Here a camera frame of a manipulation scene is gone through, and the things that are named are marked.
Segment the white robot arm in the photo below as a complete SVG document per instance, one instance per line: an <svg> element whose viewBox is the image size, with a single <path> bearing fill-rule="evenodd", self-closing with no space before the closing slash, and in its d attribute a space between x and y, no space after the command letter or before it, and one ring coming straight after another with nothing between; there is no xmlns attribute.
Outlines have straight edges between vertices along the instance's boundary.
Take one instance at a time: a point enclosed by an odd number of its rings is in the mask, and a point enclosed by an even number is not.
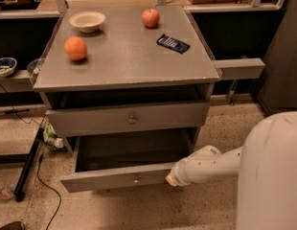
<svg viewBox="0 0 297 230"><path fill-rule="evenodd" d="M263 119L240 148L192 153L166 180L187 186L226 175L238 178L237 230L297 230L297 111Z"/></svg>

